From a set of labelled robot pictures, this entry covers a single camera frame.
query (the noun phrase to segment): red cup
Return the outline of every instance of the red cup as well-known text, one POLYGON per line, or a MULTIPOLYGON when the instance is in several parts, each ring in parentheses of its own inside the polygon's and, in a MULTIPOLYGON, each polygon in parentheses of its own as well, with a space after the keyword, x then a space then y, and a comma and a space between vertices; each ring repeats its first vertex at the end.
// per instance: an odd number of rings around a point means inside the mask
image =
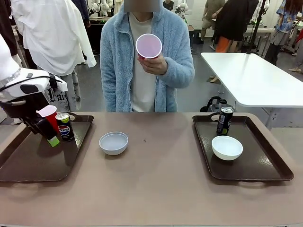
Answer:
POLYGON ((136 41, 136 50, 140 59, 155 59, 162 52, 162 42, 153 34, 143 34, 136 41))
POLYGON ((57 107, 54 105, 47 105, 41 110, 36 111, 41 117, 45 117, 49 123, 52 125, 53 129, 57 133, 59 133, 58 125, 57 125, 57 120, 56 120, 56 115, 57 115, 57 107))

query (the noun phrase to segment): orange pants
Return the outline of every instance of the orange pants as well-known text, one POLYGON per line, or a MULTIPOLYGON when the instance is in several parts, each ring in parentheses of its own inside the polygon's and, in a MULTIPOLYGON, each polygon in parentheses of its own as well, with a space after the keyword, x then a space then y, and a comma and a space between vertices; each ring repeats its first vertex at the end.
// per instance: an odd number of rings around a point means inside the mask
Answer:
POLYGON ((220 36, 218 45, 216 47, 217 53, 226 53, 231 45, 231 40, 220 36))

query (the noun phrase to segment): black pole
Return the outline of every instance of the black pole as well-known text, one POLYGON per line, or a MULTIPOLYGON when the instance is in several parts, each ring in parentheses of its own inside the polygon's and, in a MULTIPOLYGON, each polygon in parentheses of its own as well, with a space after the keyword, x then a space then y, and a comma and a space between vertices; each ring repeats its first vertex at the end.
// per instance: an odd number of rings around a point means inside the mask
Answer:
POLYGON ((255 43, 255 39, 256 39, 256 35, 257 35, 258 28, 259 28, 259 25, 260 25, 260 21, 262 19, 262 14, 264 13, 265 2, 266 2, 266 0, 262 1, 262 6, 261 6, 261 9, 260 9, 260 12, 259 12, 259 16, 258 16, 258 19, 257 19, 257 23, 256 23, 256 27, 255 27, 254 33, 253 33, 253 35, 251 37, 251 40, 250 40, 250 47, 249 47, 249 49, 247 51, 247 54, 251 54, 252 46, 255 43))

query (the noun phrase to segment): brown serving tray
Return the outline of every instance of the brown serving tray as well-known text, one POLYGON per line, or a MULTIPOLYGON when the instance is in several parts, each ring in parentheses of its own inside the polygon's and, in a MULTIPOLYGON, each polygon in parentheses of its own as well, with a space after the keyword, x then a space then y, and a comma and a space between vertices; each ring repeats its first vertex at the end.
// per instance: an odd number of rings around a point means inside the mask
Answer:
POLYGON ((0 154, 0 182, 34 183, 60 181, 73 168, 80 147, 94 119, 69 113, 75 139, 52 148, 40 134, 26 127, 0 154))
POLYGON ((228 136, 234 137, 242 143, 243 153, 234 161, 219 159, 212 149, 212 140, 217 136, 218 123, 218 120, 212 120, 212 117, 218 114, 193 117, 211 176, 219 180, 244 182, 290 181, 293 179, 293 172, 247 116, 233 116, 228 133, 228 136))

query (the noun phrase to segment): blue fleece jacket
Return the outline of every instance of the blue fleece jacket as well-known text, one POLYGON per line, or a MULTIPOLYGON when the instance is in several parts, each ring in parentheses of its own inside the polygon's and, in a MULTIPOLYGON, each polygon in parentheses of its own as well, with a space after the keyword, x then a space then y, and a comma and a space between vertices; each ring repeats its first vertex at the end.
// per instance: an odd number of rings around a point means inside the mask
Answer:
MULTIPOLYGON (((176 88, 187 87, 195 69, 190 51, 187 25, 163 7, 154 13, 151 32, 163 43, 162 54, 168 64, 164 75, 156 76, 155 111, 176 112, 176 88)), ((133 77, 134 45, 124 5, 102 29, 100 65, 107 111, 131 112, 130 85, 133 77)))

